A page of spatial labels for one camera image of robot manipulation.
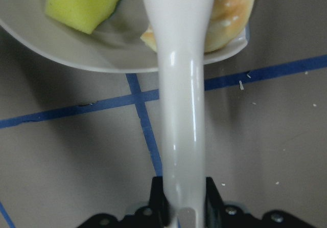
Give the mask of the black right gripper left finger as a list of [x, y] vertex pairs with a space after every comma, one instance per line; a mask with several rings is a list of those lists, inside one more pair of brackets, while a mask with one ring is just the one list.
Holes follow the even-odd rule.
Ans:
[[164, 194], [161, 176], [152, 178], [148, 207], [152, 211], [150, 218], [154, 225], [172, 224], [171, 207]]

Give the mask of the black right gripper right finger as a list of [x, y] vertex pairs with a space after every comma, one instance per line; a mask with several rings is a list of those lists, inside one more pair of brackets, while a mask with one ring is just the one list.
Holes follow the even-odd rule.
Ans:
[[205, 225], [224, 225], [225, 207], [219, 191], [211, 177], [206, 177]]

